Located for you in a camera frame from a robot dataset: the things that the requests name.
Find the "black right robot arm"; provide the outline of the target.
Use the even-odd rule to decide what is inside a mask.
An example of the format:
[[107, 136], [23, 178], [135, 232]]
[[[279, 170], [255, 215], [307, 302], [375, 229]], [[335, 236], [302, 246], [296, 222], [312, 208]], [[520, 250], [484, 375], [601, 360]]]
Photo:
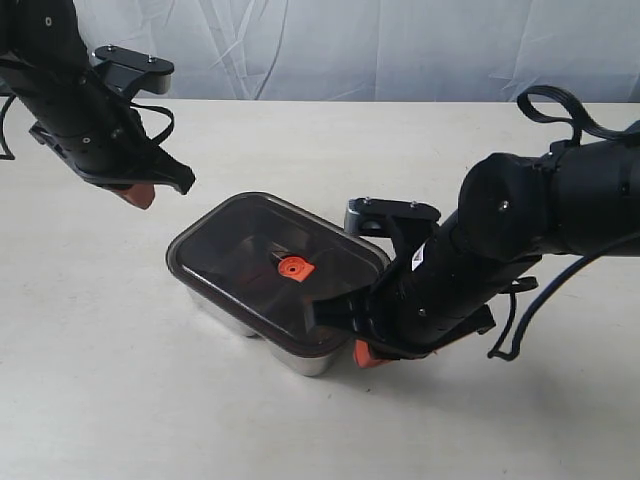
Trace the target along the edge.
[[494, 153], [467, 173], [456, 210], [352, 199], [345, 228], [388, 238], [395, 258], [371, 284], [305, 309], [364, 346], [361, 366], [424, 358], [495, 322], [489, 301], [536, 287], [546, 255], [639, 252], [639, 128], [598, 133], [590, 144], [554, 143], [539, 158]]

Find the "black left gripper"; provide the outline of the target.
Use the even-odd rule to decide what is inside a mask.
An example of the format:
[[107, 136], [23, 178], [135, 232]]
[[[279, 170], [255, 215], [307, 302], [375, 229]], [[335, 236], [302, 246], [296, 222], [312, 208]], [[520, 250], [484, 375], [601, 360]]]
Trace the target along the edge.
[[155, 200], [153, 185], [169, 186], [184, 195], [195, 183], [190, 167], [146, 136], [135, 144], [122, 126], [60, 137], [36, 122], [29, 133], [85, 182], [115, 189], [119, 198], [141, 210], [147, 210]]

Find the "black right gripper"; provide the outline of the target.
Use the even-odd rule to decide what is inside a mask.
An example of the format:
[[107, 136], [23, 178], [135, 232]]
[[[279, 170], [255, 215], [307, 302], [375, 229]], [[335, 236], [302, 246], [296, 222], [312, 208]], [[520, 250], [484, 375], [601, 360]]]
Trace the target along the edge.
[[353, 338], [360, 369], [390, 360], [422, 359], [495, 327], [485, 300], [449, 273], [405, 274], [376, 285], [314, 300], [312, 326]]

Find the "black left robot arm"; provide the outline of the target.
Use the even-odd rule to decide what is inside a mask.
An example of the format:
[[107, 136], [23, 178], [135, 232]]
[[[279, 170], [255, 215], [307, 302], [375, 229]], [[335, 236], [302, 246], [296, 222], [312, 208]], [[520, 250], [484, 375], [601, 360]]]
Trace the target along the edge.
[[182, 195], [191, 168], [162, 148], [174, 126], [150, 136], [135, 96], [166, 93], [171, 61], [116, 45], [90, 52], [71, 1], [1, 4], [1, 79], [35, 118], [29, 132], [78, 177], [147, 209], [158, 185]]

